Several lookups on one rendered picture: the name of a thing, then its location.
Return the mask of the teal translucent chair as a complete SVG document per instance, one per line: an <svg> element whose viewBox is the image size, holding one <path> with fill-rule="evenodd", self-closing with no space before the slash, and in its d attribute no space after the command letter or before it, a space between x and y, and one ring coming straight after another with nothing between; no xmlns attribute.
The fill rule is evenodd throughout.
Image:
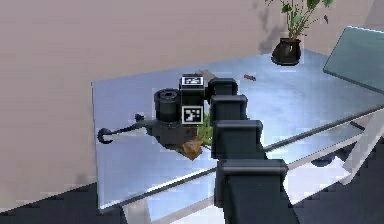
<svg viewBox="0 0 384 224"><path fill-rule="evenodd" d="M345 27L323 72L384 95L384 31Z"/></svg>

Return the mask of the green plant in brown pot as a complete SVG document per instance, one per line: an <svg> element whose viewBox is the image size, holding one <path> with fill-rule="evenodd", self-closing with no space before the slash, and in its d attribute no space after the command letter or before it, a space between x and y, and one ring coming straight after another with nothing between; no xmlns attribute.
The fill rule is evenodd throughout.
<svg viewBox="0 0 384 224"><path fill-rule="evenodd" d="M203 147L210 147L212 144L213 128L210 126L210 115L205 114L203 123L192 128L192 138L181 146L182 154L190 159L196 159Z"/></svg>

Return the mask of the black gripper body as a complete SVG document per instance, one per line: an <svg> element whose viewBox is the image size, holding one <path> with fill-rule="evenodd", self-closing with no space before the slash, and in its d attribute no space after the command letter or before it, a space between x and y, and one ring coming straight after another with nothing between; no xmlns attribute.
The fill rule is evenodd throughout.
<svg viewBox="0 0 384 224"><path fill-rule="evenodd" d="M183 150L187 143L201 145L198 126L201 106L183 105L178 89L161 89L154 94L155 119L146 126L164 148Z"/></svg>

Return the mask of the glass table with white frame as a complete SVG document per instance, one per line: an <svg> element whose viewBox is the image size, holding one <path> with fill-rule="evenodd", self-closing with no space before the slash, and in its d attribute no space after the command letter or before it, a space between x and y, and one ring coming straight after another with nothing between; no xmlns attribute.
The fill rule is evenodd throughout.
<svg viewBox="0 0 384 224"><path fill-rule="evenodd" d="M325 56L304 51L300 64L282 67L268 55L210 63L207 70L233 78L248 98L247 114L263 122L262 144L271 159L289 166L284 182L292 203L347 176L341 160L317 168L312 159L356 141L361 130L350 125L384 104L384 95L323 72ZM97 129L119 129L140 113L153 118L153 95L175 88L184 69L95 81L94 123ZM256 81L244 78L256 77ZM154 137L123 137L95 146L99 207L139 201L152 224L224 224L212 208L215 160L204 151L189 160L163 148Z"/></svg>

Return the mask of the green plant in black pot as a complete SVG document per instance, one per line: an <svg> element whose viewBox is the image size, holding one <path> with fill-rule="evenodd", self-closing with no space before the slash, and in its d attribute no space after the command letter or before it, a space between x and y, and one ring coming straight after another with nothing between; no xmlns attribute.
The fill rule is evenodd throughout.
<svg viewBox="0 0 384 224"><path fill-rule="evenodd" d="M300 36L316 20L310 18L322 6L329 8L334 0L278 0L285 15L288 35L282 37L271 54L271 61L280 66L295 66L301 58Z"/></svg>

